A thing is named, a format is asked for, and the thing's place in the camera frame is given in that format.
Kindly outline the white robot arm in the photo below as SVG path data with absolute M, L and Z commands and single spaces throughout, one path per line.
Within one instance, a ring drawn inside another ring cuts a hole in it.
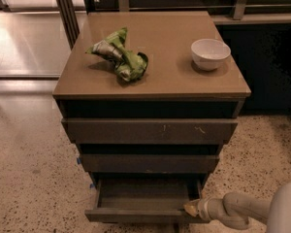
M 248 229 L 253 218 L 267 226 L 266 233 L 291 233 L 291 183 L 280 187 L 271 202 L 229 192 L 222 199 L 189 201 L 183 208 L 202 221 L 218 220 L 232 229 Z

